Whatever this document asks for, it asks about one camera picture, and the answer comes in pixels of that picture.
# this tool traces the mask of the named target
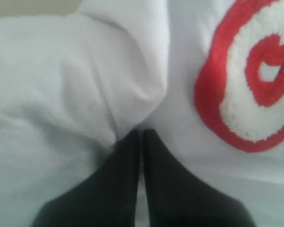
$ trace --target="red logo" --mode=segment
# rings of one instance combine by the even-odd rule
[[[284,37],[276,32],[282,26],[265,23],[263,16],[278,13],[281,18],[281,7],[284,9],[284,0],[237,0],[218,26],[209,57],[195,84],[195,105],[204,123],[225,142],[250,153],[273,148],[284,140]],[[263,28],[261,34],[259,25],[272,32],[267,34]],[[250,37],[245,38],[245,43],[248,46],[250,41],[252,46],[241,61],[246,51],[241,37],[248,31]],[[253,36],[258,33],[264,37],[253,44]],[[244,67],[237,70],[240,62]],[[263,63],[280,66],[274,81],[261,79]],[[236,89],[245,84],[248,89]]]

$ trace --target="embroidered patch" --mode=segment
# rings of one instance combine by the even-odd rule
[[[269,66],[279,67],[276,76],[263,79]],[[195,84],[195,105],[240,150],[261,152],[284,140],[284,0],[234,3]]]

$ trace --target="white fabric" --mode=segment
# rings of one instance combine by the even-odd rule
[[[157,130],[170,151],[200,179],[240,200],[257,226],[284,227],[284,142],[263,153],[239,151],[208,129],[194,106],[195,81],[213,34],[233,3],[169,1],[169,87],[142,127]]]
[[[0,227],[29,226],[165,95],[165,1],[118,4],[0,19]]]

